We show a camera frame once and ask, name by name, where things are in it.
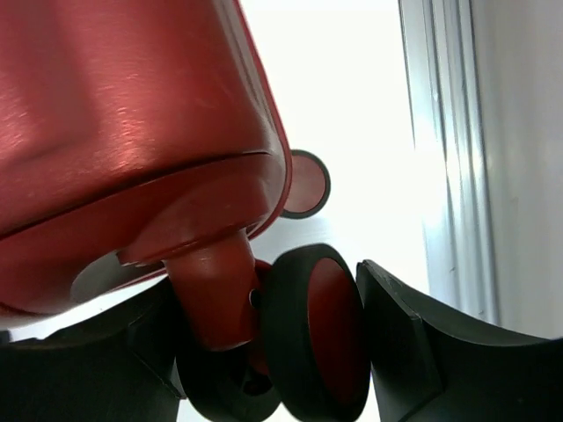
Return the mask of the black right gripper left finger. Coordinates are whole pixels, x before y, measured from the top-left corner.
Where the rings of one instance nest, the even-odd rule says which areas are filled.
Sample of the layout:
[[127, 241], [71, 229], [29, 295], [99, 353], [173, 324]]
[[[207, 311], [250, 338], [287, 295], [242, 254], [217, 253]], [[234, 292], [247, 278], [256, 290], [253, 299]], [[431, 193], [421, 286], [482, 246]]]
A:
[[181, 313], [156, 285], [45, 339], [1, 345], [3, 421], [174, 421]]

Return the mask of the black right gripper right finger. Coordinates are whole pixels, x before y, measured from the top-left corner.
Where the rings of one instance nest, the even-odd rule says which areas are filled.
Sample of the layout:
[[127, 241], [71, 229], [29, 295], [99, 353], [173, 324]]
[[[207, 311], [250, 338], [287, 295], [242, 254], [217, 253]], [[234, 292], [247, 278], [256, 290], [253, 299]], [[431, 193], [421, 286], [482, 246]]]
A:
[[484, 322], [356, 267], [380, 419], [560, 421], [562, 341]]

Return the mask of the red hard-shell suitcase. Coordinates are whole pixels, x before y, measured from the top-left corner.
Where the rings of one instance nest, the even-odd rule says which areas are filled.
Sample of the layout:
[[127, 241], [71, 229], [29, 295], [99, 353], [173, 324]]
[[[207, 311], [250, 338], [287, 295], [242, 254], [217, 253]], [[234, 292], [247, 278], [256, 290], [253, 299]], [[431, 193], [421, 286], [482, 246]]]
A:
[[328, 191], [289, 148], [239, 2], [2, 2], [4, 316], [155, 276], [181, 313], [181, 400], [213, 421], [280, 404], [354, 421], [369, 357], [345, 262], [314, 244], [270, 265], [250, 245]]

